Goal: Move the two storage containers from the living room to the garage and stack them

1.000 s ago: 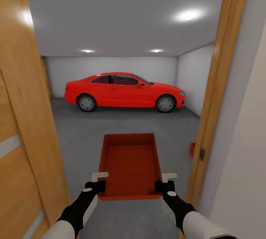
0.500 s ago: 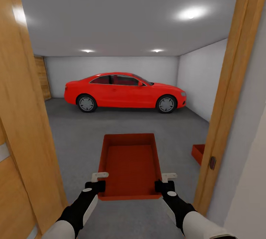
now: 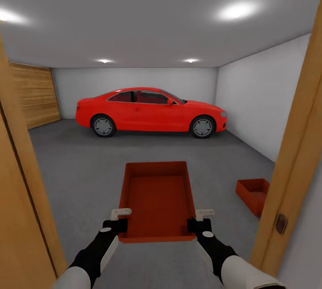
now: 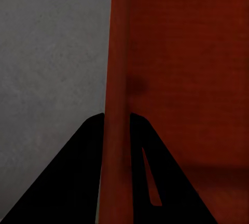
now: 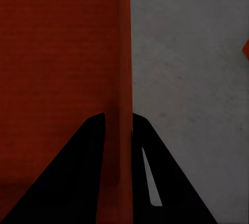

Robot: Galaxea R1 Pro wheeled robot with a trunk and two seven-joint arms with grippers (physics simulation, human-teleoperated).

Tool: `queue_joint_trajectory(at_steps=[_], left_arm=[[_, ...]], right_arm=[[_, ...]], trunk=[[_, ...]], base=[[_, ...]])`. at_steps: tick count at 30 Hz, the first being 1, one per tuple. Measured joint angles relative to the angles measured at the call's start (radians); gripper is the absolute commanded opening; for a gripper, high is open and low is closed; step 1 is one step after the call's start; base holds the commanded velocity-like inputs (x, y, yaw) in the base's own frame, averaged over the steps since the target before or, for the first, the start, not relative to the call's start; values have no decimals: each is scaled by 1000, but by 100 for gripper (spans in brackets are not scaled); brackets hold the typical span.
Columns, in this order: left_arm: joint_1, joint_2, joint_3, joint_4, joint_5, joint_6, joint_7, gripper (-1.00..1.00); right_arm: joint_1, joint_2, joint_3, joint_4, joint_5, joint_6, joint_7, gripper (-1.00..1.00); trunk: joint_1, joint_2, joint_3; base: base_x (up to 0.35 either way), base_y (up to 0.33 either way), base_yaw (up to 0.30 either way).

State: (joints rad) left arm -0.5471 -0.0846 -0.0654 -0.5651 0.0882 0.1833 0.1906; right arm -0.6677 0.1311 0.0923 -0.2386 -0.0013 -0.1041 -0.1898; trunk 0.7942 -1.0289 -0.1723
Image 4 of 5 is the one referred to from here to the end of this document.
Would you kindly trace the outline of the storage box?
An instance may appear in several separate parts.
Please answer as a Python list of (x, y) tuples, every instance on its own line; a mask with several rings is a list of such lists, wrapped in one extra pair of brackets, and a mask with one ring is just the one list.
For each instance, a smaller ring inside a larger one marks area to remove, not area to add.
[(111, 1), (99, 224), (134, 224), (131, 113), (218, 224), (249, 224), (249, 0)]

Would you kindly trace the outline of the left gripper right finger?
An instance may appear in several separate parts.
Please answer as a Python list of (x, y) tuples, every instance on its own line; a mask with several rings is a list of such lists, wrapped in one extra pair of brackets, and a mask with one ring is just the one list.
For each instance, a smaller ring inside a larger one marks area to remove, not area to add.
[[(134, 224), (218, 224), (150, 122), (130, 115)], [(162, 206), (150, 203), (144, 148)]]

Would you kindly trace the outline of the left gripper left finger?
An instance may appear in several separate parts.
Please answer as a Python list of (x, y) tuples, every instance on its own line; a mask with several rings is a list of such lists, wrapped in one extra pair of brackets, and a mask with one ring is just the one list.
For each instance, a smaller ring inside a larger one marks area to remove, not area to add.
[(81, 125), (0, 224), (95, 224), (104, 118)]

